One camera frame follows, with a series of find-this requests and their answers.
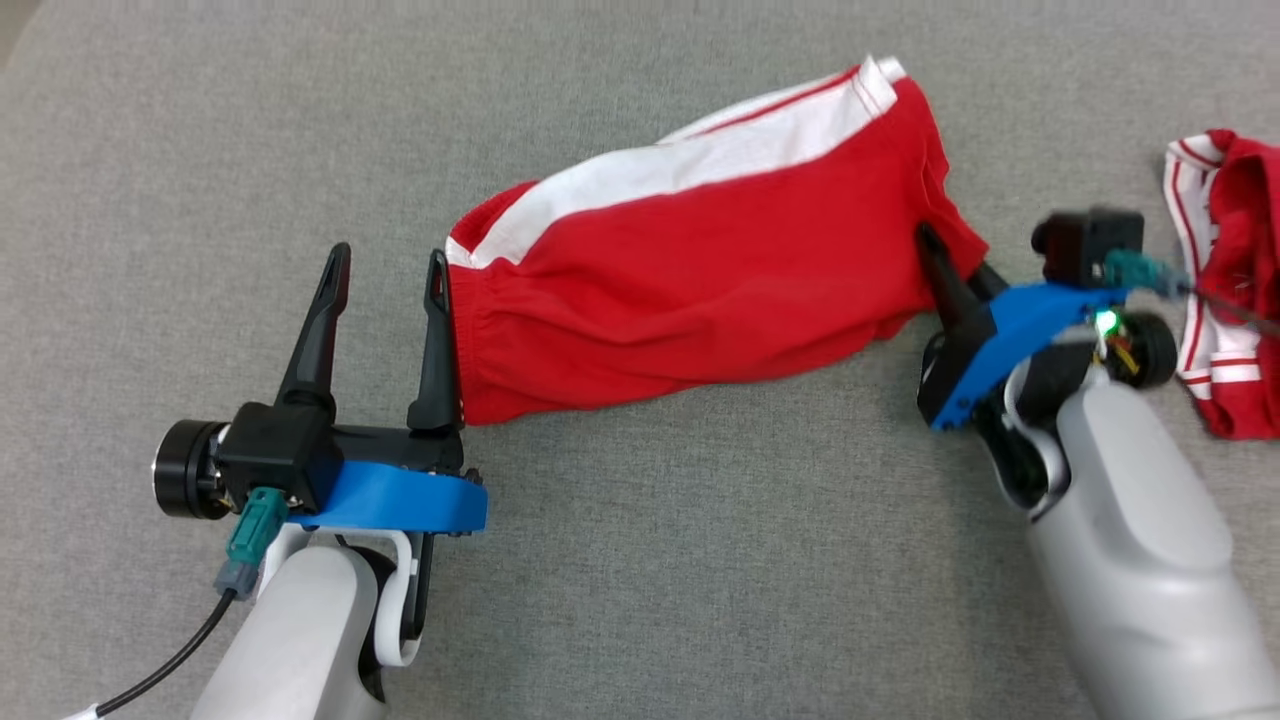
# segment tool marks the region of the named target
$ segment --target folded red cloth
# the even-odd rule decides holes
[[[466,420],[810,370],[932,305],[928,220],[987,251],[893,59],[748,100],[468,213],[447,250]]]
[[[1165,199],[1196,283],[1280,319],[1280,149],[1215,129],[1171,142]],[[1213,434],[1280,438],[1280,338],[1187,301],[1179,375]]]

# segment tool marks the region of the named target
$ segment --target blue gripper bracket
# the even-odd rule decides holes
[[[954,347],[951,352],[943,351],[940,366],[929,374],[954,374],[957,382],[946,388],[946,400],[929,427],[941,430],[964,425],[973,406],[1019,363],[1048,347],[1066,328],[1088,322],[1101,310],[1124,305],[1128,297],[1129,288],[1082,290],[1056,283],[1014,286],[1001,292],[986,304],[983,313],[947,333],[947,343]],[[942,378],[927,377],[922,392],[931,379]]]
[[[303,528],[362,528],[406,533],[474,533],[489,518],[484,487],[454,475],[347,461],[324,511],[289,515]]]

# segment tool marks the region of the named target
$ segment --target blue plastic mount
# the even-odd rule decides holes
[[[1014,286],[1001,292],[987,304],[996,334],[983,343],[929,427],[941,430],[964,425],[973,405],[1004,382],[1019,363],[1048,347],[1066,328],[1101,310],[1124,305],[1128,297],[1128,288],[1080,290],[1056,283]]]
[[[489,493],[463,478],[348,461],[317,515],[289,515],[302,527],[407,533],[474,533],[489,518]]]

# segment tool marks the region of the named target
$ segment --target gray fabric surface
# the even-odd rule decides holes
[[[32,19],[0,76],[0,715],[105,700],[214,605],[230,524],[163,516],[147,466],[174,420],[274,393],[337,241],[340,415],[394,424],[425,260],[462,213],[868,53],[929,95],[952,197],[1011,278],[1038,218],[1096,201],[1174,258],[1164,143],[1280,138],[1271,0],[433,5]],[[439,543],[393,716],[1092,716],[977,439],[915,413],[932,328],[783,382],[468,429],[490,528]],[[1213,441],[1178,387],[1151,401],[1280,652],[1280,452]],[[243,614],[118,717],[184,716]]]

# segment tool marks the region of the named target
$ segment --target black cable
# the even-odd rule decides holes
[[[1242,307],[1240,305],[1236,305],[1229,300],[1224,300],[1216,293],[1203,290],[1199,286],[1185,286],[1185,290],[1189,292],[1194,292],[1197,297],[1220,310],[1225,310],[1233,315],[1236,315],[1247,323],[1253,323],[1253,325],[1258,328],[1260,334],[1280,337],[1280,323],[1276,323],[1275,320],[1268,320],[1262,315],[1258,315],[1257,313],[1249,310],[1248,307]]]
[[[214,628],[218,626],[218,623],[223,619],[223,615],[227,614],[227,609],[232,606],[233,600],[236,600],[236,591],[228,589],[227,592],[224,592],[221,600],[218,601],[218,606],[214,607],[214,611],[209,615],[209,619],[205,620],[205,624],[201,625],[198,630],[196,630],[196,634],[192,635],[189,641],[187,641],[187,644],[182,646],[182,650],[178,651],[178,655],[170,657],[168,662],[161,665],[159,670],[147,676],[146,680],[142,680],[141,683],[113,697],[111,700],[104,702],[102,705],[99,705],[96,708],[97,716],[106,717],[109,714],[115,712],[116,710],[124,707],[125,705],[138,700],[138,697],[141,697],[142,693],[156,687],[156,684],[159,684],[160,680],[164,680],[165,678],[169,676],[169,673],[173,673],[174,670],[178,669],[179,665],[186,662],[187,659],[191,657],[191,653],[196,652],[196,648],[198,648],[200,644],[205,642],[205,638],[207,638],[209,634],[214,632]]]

